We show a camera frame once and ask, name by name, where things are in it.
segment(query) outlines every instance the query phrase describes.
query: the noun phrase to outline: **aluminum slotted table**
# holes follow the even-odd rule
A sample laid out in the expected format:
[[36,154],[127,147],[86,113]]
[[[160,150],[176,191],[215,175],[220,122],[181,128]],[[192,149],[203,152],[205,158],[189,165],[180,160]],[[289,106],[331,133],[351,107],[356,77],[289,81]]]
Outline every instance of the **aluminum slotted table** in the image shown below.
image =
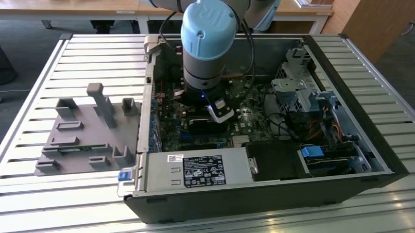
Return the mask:
[[[57,116],[52,108],[58,98],[73,97],[77,104],[90,104],[86,85],[101,82],[112,103],[125,97],[141,100],[144,35],[73,35],[57,43],[0,146],[0,232],[348,233],[415,228],[413,110],[348,39],[336,35],[313,38],[409,176],[336,205],[145,225],[116,195],[117,171],[32,175]],[[328,82],[323,85],[329,90]]]

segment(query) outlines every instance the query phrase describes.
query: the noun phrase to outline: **power supply label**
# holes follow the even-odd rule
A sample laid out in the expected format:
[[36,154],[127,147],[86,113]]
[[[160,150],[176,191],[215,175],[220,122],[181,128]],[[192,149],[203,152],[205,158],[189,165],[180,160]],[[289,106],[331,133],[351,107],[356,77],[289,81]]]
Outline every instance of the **power supply label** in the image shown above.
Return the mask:
[[221,155],[183,158],[187,188],[227,184]]

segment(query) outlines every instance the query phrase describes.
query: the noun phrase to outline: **ur logo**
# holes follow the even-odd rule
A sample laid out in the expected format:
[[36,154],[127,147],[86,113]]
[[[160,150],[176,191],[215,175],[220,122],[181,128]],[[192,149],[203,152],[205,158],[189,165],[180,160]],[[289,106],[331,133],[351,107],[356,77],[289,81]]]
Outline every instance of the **ur logo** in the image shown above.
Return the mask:
[[216,9],[208,9],[205,5],[200,8],[197,17],[200,19],[204,19],[208,22],[212,22],[213,26],[217,26],[220,23],[220,20],[223,18],[223,12]]

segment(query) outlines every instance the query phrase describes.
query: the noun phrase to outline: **blue latch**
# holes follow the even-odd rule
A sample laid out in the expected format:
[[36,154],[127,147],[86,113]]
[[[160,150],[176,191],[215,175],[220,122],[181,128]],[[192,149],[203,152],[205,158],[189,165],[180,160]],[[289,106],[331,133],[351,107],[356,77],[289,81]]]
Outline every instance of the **blue latch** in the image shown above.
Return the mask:
[[300,149],[304,158],[323,157],[324,153],[319,146],[309,146]]
[[132,179],[131,171],[120,171],[117,174],[117,181],[129,181]]

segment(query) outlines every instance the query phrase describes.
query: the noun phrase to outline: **green circuit board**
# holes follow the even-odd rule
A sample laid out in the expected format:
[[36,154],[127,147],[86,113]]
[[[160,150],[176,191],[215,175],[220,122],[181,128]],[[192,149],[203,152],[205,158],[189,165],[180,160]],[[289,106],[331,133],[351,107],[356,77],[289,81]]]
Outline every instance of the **green circuit board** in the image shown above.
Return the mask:
[[[235,79],[231,87],[227,89],[229,95],[237,95],[245,91],[244,78]],[[203,150],[232,148],[232,137],[247,135],[249,141],[269,141],[273,138],[269,123],[264,116],[261,108],[263,85],[257,85],[251,90],[249,95],[240,104],[235,116],[227,120],[221,127],[225,127],[223,133],[197,134],[189,133],[189,124],[192,120],[211,119],[205,108],[184,106],[173,101],[173,90],[179,88],[175,83],[164,84],[157,87],[156,94],[157,113],[160,120],[161,150]],[[205,114],[195,117],[195,113],[205,111]]]

